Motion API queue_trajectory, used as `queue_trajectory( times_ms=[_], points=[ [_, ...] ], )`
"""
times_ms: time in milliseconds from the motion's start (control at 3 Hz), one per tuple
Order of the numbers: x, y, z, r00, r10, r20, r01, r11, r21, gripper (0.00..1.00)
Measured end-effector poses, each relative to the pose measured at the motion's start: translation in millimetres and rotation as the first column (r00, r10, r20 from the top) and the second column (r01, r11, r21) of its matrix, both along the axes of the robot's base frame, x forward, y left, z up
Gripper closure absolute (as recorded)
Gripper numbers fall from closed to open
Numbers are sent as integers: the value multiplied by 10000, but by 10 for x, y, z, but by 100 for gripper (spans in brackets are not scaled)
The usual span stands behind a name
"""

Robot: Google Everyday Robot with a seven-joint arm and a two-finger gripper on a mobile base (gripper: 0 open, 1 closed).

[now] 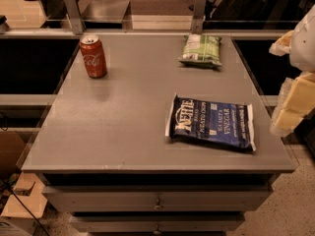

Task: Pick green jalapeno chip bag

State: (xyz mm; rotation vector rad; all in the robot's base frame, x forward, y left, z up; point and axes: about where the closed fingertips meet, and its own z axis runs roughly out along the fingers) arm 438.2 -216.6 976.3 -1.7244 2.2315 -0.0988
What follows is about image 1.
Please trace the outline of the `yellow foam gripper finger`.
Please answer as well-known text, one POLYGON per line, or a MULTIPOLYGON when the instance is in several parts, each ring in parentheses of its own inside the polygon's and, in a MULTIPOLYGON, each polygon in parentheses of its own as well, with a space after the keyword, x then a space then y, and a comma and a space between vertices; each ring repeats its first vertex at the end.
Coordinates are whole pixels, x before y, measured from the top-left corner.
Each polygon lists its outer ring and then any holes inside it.
POLYGON ((286 78, 272 115, 270 131, 286 137, 315 108, 315 74, 302 72, 295 79, 286 78))
POLYGON ((288 31, 278 38, 270 47, 269 52, 276 56, 284 56, 290 51, 290 41, 293 35, 293 30, 288 31))

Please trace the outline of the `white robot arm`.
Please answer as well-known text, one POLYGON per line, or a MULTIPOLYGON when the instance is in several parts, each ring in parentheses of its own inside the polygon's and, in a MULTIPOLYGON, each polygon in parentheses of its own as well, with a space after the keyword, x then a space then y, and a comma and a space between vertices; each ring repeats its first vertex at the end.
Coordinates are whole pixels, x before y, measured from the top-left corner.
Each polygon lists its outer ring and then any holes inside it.
POLYGON ((315 108, 315 6, 294 30, 274 42, 269 52, 287 54, 290 65, 301 71, 295 79, 284 80, 272 115, 271 133, 285 137, 315 108))

